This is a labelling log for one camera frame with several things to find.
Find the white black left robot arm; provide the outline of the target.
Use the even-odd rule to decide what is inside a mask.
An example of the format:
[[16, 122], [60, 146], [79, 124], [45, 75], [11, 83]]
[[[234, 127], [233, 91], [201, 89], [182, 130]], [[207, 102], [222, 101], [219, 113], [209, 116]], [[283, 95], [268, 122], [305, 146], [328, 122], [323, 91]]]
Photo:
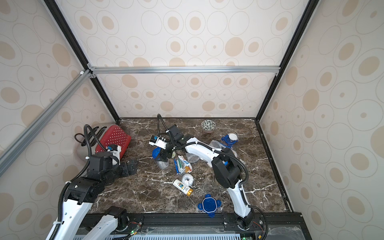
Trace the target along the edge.
[[58, 217], [48, 235], [49, 240], [71, 240], [98, 196], [116, 180], [135, 175], [138, 161], [122, 162], [131, 141], [119, 126], [84, 125], [80, 157], [86, 165], [63, 187], [58, 201]]

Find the white shampoo tube gold cap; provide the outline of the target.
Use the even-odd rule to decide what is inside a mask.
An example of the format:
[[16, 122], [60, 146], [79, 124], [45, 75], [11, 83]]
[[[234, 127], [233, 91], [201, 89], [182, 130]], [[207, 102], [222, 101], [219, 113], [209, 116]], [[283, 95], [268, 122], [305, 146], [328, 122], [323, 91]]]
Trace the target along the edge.
[[180, 180], [174, 180], [173, 185], [188, 197], [193, 193], [193, 189]]

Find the clear comb disc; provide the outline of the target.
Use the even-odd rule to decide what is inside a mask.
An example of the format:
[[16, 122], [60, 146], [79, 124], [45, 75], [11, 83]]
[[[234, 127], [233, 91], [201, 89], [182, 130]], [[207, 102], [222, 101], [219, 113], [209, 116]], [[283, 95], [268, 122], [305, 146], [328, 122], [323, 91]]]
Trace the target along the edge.
[[194, 185], [194, 177], [191, 174], [184, 174], [182, 176], [182, 183], [188, 187], [192, 187]]

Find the round white soap disc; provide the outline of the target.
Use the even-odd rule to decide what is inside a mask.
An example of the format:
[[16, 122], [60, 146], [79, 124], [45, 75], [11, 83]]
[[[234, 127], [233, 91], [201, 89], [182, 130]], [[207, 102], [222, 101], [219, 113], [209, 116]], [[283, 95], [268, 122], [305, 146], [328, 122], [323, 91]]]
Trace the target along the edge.
[[236, 134], [231, 133], [231, 134], [228, 134], [228, 136], [229, 136], [229, 139], [230, 139], [231, 142], [238, 141], [238, 136]]

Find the red white toothpaste packet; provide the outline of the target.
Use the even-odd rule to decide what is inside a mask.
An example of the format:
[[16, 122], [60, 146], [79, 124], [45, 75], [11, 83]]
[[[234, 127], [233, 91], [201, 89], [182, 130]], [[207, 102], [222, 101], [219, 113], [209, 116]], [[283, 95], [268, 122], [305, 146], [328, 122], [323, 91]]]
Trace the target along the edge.
[[187, 174], [192, 171], [191, 164], [183, 156], [175, 158], [174, 164], [178, 175]]

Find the white tube orange cap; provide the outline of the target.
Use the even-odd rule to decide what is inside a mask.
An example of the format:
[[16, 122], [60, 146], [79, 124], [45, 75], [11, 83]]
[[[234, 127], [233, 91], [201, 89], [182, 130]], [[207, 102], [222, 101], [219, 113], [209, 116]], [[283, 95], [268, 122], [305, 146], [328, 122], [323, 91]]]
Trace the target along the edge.
[[238, 157], [238, 154], [237, 154], [237, 152], [236, 152], [236, 151], [234, 151], [234, 150], [232, 150], [232, 152], [233, 152], [234, 156], [237, 158], [237, 157]]

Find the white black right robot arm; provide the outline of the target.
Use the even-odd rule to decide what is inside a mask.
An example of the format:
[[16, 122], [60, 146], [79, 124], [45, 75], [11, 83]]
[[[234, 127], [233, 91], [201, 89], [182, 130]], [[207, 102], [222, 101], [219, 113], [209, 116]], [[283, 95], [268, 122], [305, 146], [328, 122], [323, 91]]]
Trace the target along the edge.
[[237, 215], [237, 225], [241, 230], [249, 229], [254, 224], [255, 210], [263, 219], [261, 239], [265, 240], [269, 232], [267, 218], [263, 211], [252, 206], [244, 192], [244, 184], [249, 180], [249, 171], [245, 164], [235, 157], [229, 148], [219, 149], [205, 144], [191, 135], [184, 135], [177, 127], [167, 127], [163, 117], [157, 114], [158, 133], [150, 139], [150, 145], [160, 149], [157, 160], [167, 160], [177, 151], [198, 156], [213, 168], [216, 181], [230, 194]]

